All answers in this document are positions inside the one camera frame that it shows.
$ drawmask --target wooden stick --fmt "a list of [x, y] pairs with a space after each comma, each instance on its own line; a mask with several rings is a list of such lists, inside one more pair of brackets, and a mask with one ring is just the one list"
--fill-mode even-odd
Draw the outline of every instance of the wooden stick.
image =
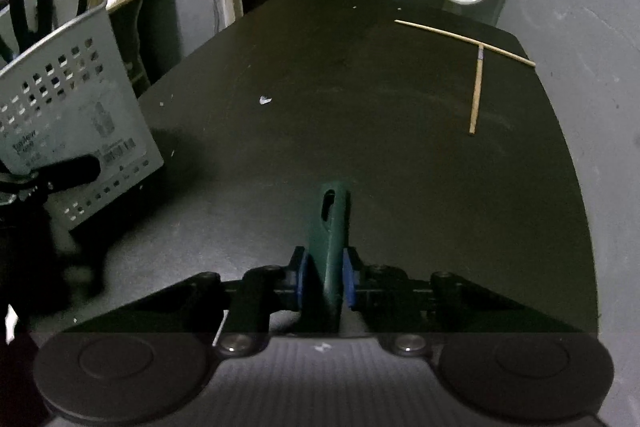
[[482, 63], [484, 62], [484, 46], [478, 46], [478, 62], [476, 63], [476, 83], [474, 84], [474, 101], [471, 105], [471, 122], [469, 123], [469, 134], [476, 133], [478, 124], [478, 111], [480, 110], [480, 90], [482, 89]]
[[487, 48], [488, 50], [491, 50], [492, 52], [496, 52], [496, 53], [499, 53], [500, 55], [504, 55], [506, 57], [513, 58], [513, 60], [518, 60], [518, 61], [522, 62], [523, 64], [526, 64], [526, 65], [531, 66], [533, 68], [536, 67], [536, 63], [533, 62], [532, 60], [529, 60], [528, 58], [520, 57], [519, 55], [516, 55], [516, 54], [513, 54], [511, 52], [508, 52], [507, 50], [503, 50], [501, 48], [496, 48], [495, 46], [492, 46], [491, 44], [486, 44], [485, 42], [476, 41], [475, 39], [470, 39], [469, 37], [458, 35], [457, 33], [446, 32], [444, 30], [439, 30], [437, 28], [432, 28], [431, 26], [423, 26], [421, 24], [416, 24], [414, 22], [399, 21], [398, 19], [396, 19], [394, 22], [397, 22], [398, 24], [404, 24], [405, 26], [412, 26], [414, 28], [420, 28], [421, 30], [427, 30], [427, 31], [430, 31], [430, 32], [433, 32], [433, 33], [438, 33], [439, 35], [444, 35], [446, 37], [453, 37], [454, 39], [458, 39], [459, 41], [469, 42], [470, 44], [475, 44], [476, 46], [482, 46], [483, 48]]

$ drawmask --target black table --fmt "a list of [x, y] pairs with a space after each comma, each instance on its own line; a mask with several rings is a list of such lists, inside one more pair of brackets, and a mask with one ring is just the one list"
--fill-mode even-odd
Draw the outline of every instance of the black table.
[[343, 180], [366, 263], [453, 271], [595, 331], [580, 188], [535, 70], [486, 52], [469, 136], [476, 48], [395, 18], [525, 55], [496, 28], [391, 0], [270, 0], [140, 99], [166, 165], [79, 232], [109, 245], [100, 311], [199, 271], [286, 263], [320, 185]]

